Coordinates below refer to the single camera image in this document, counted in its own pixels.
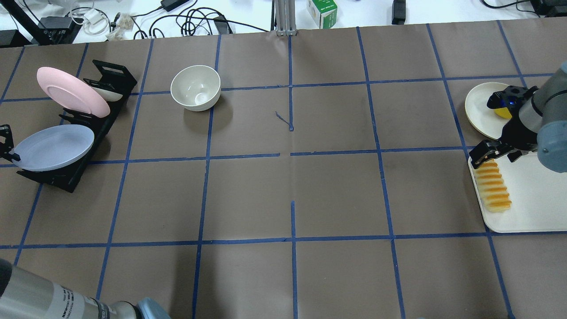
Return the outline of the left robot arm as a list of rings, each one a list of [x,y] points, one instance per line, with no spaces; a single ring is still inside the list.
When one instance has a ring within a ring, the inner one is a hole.
[[[95,134],[83,125],[43,129],[14,145],[9,125],[1,127],[1,155],[22,169],[44,172],[79,161],[93,147]],[[107,305],[1,260],[0,312],[3,319],[167,319],[148,297],[137,304]]]

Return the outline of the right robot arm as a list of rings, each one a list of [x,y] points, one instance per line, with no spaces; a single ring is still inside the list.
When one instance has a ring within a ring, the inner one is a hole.
[[[495,140],[482,140],[470,151],[472,167],[506,156],[515,162],[537,153],[547,169],[567,170],[567,66],[561,63],[542,87],[507,86],[487,98],[488,109],[506,109],[512,115]]]

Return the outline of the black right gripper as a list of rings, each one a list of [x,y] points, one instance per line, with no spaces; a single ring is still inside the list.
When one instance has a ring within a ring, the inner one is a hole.
[[[507,156],[510,162],[537,151],[537,133],[528,129],[521,121],[510,120],[496,141],[481,141],[470,152],[469,157],[474,169],[483,163]]]

